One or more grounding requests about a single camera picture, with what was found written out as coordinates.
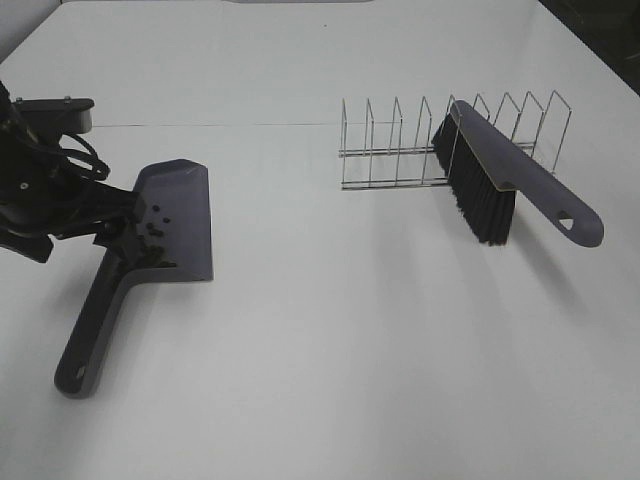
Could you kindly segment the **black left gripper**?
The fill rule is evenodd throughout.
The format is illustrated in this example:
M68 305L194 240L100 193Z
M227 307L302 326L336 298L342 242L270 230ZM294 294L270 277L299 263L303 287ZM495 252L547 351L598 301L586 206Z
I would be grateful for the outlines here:
M146 210L141 194L82 179L100 176L93 147L82 134L36 132L16 100L1 88L1 246L38 263L51 254L51 232L59 240L94 235L96 245L130 248L133 220ZM75 220L62 222L75 200Z

